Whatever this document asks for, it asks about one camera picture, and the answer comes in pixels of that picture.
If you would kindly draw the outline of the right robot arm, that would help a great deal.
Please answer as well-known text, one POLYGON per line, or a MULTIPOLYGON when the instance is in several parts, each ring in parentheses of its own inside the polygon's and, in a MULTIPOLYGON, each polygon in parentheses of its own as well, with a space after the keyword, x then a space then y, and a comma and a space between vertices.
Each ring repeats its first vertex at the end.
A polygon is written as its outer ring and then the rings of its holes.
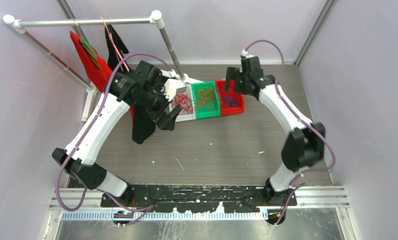
POLYGON ((288 192, 292 181, 305 170, 321 161, 325 153, 326 128, 313 123, 292 104, 277 83, 277 79, 264 74, 260 59, 247 56, 240 59, 240 67, 226 69, 224 91, 233 85, 237 94, 255 97, 277 119, 286 133, 281 150, 282 163, 264 185, 263 196, 270 205, 278 205, 288 192))

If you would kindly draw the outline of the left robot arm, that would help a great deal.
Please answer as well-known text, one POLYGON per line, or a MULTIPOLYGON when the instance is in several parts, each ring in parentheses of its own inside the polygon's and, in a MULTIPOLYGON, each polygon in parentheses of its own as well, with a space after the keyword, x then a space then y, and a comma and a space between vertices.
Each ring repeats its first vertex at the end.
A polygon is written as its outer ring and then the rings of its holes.
POLYGON ((120 206, 133 200, 129 184, 96 163, 105 140, 130 109, 133 111, 132 140, 142 144, 156 129, 172 131, 183 109, 176 105, 168 110, 179 90, 186 87, 174 71, 162 71, 144 60, 128 72, 116 72, 110 79, 108 92, 103 92, 95 114, 65 147, 56 148, 52 158, 66 163, 65 172, 89 190, 101 190, 113 195, 120 206))

